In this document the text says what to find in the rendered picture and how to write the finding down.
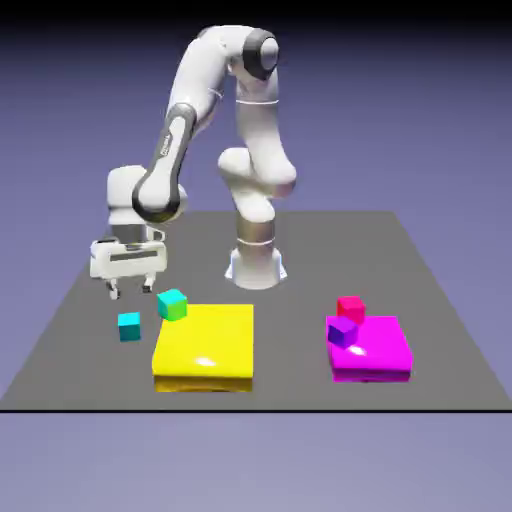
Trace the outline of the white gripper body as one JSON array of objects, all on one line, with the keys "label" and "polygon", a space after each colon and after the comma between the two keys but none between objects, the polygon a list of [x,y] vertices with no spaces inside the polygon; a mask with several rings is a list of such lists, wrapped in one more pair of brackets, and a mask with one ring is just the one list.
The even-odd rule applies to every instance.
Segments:
[{"label": "white gripper body", "polygon": [[90,248],[90,277],[119,279],[160,273],[167,267],[167,250],[161,241],[122,244],[94,241]]}]

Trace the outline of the small red cube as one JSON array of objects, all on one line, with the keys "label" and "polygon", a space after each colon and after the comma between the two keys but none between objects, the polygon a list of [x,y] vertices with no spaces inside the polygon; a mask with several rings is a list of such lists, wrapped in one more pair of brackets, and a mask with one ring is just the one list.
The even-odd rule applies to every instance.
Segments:
[{"label": "small red cube", "polygon": [[336,315],[362,325],[366,316],[366,305],[359,296],[341,296],[337,299]]}]

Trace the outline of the large magenta box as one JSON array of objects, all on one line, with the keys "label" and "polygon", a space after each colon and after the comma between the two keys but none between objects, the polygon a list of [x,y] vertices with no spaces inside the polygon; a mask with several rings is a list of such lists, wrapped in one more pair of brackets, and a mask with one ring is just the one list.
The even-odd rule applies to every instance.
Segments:
[{"label": "large magenta box", "polygon": [[348,348],[326,348],[334,382],[407,382],[413,352],[395,316],[367,316],[357,342]]}]

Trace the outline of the small green cube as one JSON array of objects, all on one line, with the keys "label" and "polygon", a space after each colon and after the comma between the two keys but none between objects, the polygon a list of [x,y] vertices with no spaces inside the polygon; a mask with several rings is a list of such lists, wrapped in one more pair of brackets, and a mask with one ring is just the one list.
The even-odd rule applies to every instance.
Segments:
[{"label": "small green cube", "polygon": [[157,295],[158,313],[167,321],[176,321],[187,315],[188,298],[179,289],[169,289]]}]

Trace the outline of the small cyan cube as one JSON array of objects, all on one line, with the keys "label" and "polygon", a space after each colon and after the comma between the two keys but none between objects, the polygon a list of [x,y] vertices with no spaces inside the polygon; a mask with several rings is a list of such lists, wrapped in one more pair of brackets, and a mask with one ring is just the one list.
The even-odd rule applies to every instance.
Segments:
[{"label": "small cyan cube", "polygon": [[141,317],[139,312],[120,313],[117,326],[121,342],[141,339]]}]

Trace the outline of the large yellow box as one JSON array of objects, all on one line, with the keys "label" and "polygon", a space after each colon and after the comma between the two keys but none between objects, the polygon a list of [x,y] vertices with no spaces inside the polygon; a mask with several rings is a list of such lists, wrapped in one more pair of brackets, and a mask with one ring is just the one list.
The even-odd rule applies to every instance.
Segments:
[{"label": "large yellow box", "polygon": [[250,392],[254,306],[191,304],[161,324],[152,357],[157,392]]}]

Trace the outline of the small purple cube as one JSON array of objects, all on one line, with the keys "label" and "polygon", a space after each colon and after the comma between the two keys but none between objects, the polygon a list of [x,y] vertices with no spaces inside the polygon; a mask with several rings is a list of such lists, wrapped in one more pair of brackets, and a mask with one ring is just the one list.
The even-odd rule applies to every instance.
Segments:
[{"label": "small purple cube", "polygon": [[338,347],[348,348],[357,342],[359,326],[344,316],[326,317],[327,340]]}]

